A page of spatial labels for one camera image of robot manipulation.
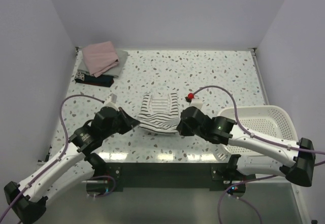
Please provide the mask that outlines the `striped black white tank top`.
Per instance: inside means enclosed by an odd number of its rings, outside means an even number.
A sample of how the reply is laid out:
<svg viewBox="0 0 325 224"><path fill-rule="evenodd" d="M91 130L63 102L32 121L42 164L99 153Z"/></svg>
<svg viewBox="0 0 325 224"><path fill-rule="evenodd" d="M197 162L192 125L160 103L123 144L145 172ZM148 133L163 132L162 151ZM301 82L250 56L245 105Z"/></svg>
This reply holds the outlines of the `striped black white tank top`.
<svg viewBox="0 0 325 224"><path fill-rule="evenodd" d="M149 92L142 99L141 110L137 120L139 127L157 134L175 134L180 122L178 95L169 93L155 96Z"/></svg>

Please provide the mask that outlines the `pink tank top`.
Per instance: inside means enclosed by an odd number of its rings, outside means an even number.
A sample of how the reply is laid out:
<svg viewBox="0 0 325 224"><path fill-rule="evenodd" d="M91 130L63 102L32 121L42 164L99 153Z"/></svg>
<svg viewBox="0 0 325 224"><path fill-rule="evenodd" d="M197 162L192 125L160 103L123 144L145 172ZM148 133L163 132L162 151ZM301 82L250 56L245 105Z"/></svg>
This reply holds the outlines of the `pink tank top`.
<svg viewBox="0 0 325 224"><path fill-rule="evenodd" d="M82 54L90 75L95 77L119 64L117 52L111 41L88 45L82 48Z"/></svg>

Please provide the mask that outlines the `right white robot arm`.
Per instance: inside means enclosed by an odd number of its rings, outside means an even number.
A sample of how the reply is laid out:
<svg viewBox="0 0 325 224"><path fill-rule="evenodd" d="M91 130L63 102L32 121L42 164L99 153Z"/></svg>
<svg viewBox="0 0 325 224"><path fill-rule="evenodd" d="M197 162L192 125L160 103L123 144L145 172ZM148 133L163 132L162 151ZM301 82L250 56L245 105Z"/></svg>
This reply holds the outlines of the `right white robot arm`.
<svg viewBox="0 0 325 224"><path fill-rule="evenodd" d="M180 114L177 131L182 136L199 136L212 144L236 146L257 152L257 156L231 155L224 174L237 180L252 174L282 176L289 182L312 185L315 153L312 141L279 139L244 127L238 118L224 116L210 118L196 107L188 107Z"/></svg>

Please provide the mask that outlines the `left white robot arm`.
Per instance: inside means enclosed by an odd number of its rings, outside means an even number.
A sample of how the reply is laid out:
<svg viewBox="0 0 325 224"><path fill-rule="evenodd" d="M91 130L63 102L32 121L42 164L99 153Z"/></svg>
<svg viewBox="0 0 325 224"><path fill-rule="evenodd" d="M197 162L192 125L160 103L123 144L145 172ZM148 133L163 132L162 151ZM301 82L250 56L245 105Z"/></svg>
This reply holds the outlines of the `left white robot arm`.
<svg viewBox="0 0 325 224"><path fill-rule="evenodd" d="M11 181L5 186L9 208L22 223L36 222L46 211L46 202L49 200L47 190L80 161L89 164L88 178L106 177L106 163L95 150L100 148L108 137L116 133L123 135L139 123L121 107L102 107L94 119L86 121L82 127L75 130L51 160L19 183Z"/></svg>

